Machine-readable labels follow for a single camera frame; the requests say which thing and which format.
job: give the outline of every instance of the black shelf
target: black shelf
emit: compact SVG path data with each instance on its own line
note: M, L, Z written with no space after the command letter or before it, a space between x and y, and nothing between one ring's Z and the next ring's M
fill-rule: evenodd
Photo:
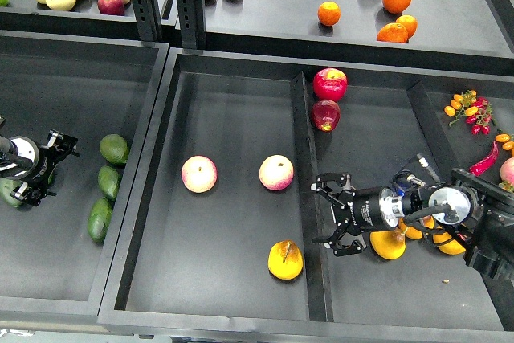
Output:
M167 45L4 33L0 47L2 135L44 143L48 130L57 129L79 138L81 154L58 165L57 195L40 206L0 202L6 260L0 317L27 329L78 325L88 331L96 326ZM102 246L88 235L88 217L102 197L98 170L107 165L98 144L111 133L127 139L131 154Z

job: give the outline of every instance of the black tray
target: black tray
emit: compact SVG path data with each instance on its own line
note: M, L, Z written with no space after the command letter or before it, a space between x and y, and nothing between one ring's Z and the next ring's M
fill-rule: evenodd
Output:
M512 40L490 0L413 0L404 14L415 16L419 27L405 45L377 42L377 32L397 18L384 11L381 0L332 0L340 4L341 20L334 27L323 27L316 12L326 1L206 0L207 48L512 74Z
M305 111L296 110L298 92L306 91L308 104L303 74L311 80L329 64L346 72L350 87L340 126L313 135ZM172 49L99 323L116 333L217 341L510 341L494 299L462 256L409 242L404 258L389 263L371 249L338 259L310 243L335 226L326 205L312 200L308 176L346 171L364 188L387 185L416 153L437 166L407 90L420 80L466 77L473 79ZM300 171L294 186L270 195L256 173L276 152ZM199 197L179 177L194 153L220 169L216 187ZM266 268L271 245L287 237L306 255L302 276L289 285ZM420 287L426 297L417 298Z
M164 19L166 36L173 35L177 15L166 4L172 0L157 0ZM71 11L55 11L35 0L10 0L0 7L2 28L65 35L139 40L133 2L125 6L124 17L102 15L98 0L77 0Z
M78 137L80 153L58 164L55 197L20 209L0 202L2 325L95 324L166 49L112 39L0 37L2 135L46 144L48 130L56 129ZM110 133L132 150L102 247L88 236L88 216L102 197L96 179L107 162L98 145Z

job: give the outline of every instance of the cherry tomato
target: cherry tomato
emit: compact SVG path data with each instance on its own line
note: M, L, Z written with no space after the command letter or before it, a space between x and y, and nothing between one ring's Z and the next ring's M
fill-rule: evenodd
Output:
M469 116L468 118L466 118L466 123L474 124L476 122L476 120L477 120L476 116Z
M514 149L514 141L505 142L503 145L501 145L501 149L503 149L503 150Z
M498 134L496 137L495 137L495 140L497 142L507 142L507 141L510 141L511 139L511 136L509 134L506 134L506 133L503 133L503 134Z
M461 104L460 102L456 101L456 100L451 100L450 101L450 105L452 108L454 108L455 110L459 110L460 108L463 107L463 104Z
M480 133L480 125L473 125L471 128L471 134L478 134Z
M471 106L470 108L467 108L464 110L464 114L466 116L474 116L479 111L479 108L476 106Z
M455 115L455 109L451 106L446 106L444 108L444 112L447 114L447 116L454 116Z

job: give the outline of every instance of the yellow cherry tomato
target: yellow cherry tomato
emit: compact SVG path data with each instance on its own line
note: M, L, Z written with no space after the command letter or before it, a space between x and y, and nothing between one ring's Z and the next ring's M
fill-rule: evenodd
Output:
M511 139L511 136L509 134L506 134L506 133L503 133L503 134L498 134L496 137L495 137L495 140L497 142L507 142Z
M451 106L446 106L444 108L444 112L447 114L447 116L454 116L455 115L455 109Z
M450 101L450 105L452 108L454 108L455 110L459 110L460 108L463 107L463 104L461 104L460 102L456 101L456 100L451 100Z
M464 110L464 114L466 116L474 116L476 114L476 112L479 111L479 108L478 106L471 106L470 108L467 108L466 110Z
M503 145L501 145L501 149L503 149L503 150L514 149L514 141L505 142Z

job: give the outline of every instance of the cable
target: cable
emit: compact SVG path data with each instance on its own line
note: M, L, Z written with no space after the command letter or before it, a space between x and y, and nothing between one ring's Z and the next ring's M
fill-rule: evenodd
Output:
M412 214L408 214L407 216L405 216L403 218L403 222L406 224L406 225L410 225L411 223L413 223L414 221L416 220L419 220L425 216L431 216L433 214L436 214L436 213L444 213L444 214L449 214L453 212L453 210L451 209L451 206L450 204L442 204L442 205L436 205L436 206L429 206L427 208L423 208L421 210L418 210Z

